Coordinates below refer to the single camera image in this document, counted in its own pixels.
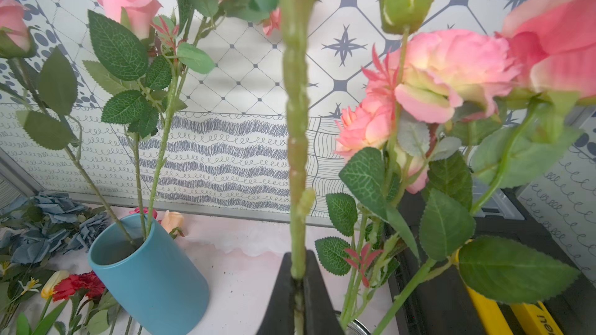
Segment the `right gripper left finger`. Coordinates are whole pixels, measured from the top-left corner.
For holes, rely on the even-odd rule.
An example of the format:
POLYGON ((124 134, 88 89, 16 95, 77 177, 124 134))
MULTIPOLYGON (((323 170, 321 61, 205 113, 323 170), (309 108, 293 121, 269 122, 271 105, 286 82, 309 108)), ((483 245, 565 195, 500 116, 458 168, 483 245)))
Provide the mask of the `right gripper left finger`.
POLYGON ((296 285, 291 275, 291 253, 282 258, 279 273, 257 335, 293 335, 296 285))

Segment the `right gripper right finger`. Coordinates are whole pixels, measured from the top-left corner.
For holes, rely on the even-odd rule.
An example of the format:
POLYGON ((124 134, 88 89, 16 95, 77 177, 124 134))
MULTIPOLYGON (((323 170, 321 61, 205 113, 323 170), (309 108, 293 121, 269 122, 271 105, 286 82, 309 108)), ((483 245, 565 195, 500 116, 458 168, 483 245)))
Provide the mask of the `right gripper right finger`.
POLYGON ((324 283, 318 259, 313 251, 307 251, 303 292, 304 333, 306 335, 344 335, 324 283))

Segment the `pink peony flower stem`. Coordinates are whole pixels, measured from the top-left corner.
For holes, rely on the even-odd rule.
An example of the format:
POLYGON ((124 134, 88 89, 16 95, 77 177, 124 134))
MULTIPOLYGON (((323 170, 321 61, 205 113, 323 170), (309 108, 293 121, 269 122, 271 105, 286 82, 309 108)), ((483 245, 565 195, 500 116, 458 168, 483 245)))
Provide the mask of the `pink peony flower stem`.
POLYGON ((269 20, 270 14, 278 9, 278 0, 177 0, 177 5, 178 32, 171 40, 162 42, 164 58, 171 68, 172 82, 167 88, 165 120, 161 126, 161 141, 150 198, 147 206, 140 206, 141 215, 147 218, 143 225, 148 230, 153 226, 159 180, 166 163, 165 155, 173 120, 178 113, 178 98, 190 72, 209 74, 215 68, 215 62, 198 48, 198 43, 228 17, 254 24, 269 20))

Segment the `large pink rose stem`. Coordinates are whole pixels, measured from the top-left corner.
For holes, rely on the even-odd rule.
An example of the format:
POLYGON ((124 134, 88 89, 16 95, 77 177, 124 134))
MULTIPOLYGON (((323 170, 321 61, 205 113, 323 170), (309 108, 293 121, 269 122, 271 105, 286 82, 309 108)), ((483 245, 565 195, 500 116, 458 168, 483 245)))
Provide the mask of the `large pink rose stem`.
MULTIPOLYGON (((524 185, 544 172, 580 133, 566 115, 595 98, 595 0, 529 0, 514 9, 494 38, 504 40, 519 69, 512 91, 499 100, 498 119, 455 123, 472 179, 500 188, 524 185)), ((475 237, 454 264, 465 284, 504 303, 548 299, 577 271, 543 253, 500 237, 475 237)))

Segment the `clear glass vase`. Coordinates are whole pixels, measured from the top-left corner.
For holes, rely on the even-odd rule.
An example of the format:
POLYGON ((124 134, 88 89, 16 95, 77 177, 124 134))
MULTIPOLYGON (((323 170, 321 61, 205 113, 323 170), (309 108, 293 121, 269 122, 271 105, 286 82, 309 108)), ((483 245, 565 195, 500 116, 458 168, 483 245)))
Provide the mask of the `clear glass vase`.
POLYGON ((345 335, 371 335, 371 333, 362 323, 355 319, 347 324, 345 335))

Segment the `blue cylindrical vase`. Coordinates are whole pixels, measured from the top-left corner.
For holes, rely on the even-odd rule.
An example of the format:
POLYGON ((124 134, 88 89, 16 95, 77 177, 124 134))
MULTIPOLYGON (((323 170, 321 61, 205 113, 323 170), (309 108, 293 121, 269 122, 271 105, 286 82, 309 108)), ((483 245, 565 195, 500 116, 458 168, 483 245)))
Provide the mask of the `blue cylindrical vase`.
POLYGON ((108 226, 89 249, 92 270, 148 333, 190 333, 209 305, 207 280, 157 221, 147 238, 138 214, 121 223, 133 243, 119 226, 108 226))

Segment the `bunch of artificial flowers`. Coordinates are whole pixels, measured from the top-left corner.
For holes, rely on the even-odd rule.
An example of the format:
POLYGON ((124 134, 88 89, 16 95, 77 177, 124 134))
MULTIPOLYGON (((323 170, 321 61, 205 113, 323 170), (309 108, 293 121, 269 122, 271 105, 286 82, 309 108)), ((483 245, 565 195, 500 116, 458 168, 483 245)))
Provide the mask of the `bunch of artificial flowers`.
POLYGON ((103 206, 92 209, 60 192, 19 197, 1 209, 1 329, 20 304, 49 280, 57 254, 88 250, 110 223, 103 206))

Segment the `black toolbox yellow latch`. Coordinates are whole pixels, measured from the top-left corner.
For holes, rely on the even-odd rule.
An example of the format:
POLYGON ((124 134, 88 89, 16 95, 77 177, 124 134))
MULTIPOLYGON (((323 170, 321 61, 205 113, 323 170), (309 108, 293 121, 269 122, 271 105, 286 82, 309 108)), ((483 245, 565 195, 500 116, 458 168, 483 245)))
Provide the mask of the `black toolbox yellow latch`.
MULTIPOLYGON (((495 215, 476 221, 479 235, 516 240, 568 265, 572 260, 544 226, 530 216, 528 209, 511 189, 505 195, 518 209, 522 220, 495 215)), ((595 288, 584 275, 545 306, 565 334, 595 332, 595 288)), ((459 272, 450 268, 439 277, 419 285, 395 316, 398 334, 485 334, 481 318, 473 305, 459 272)))

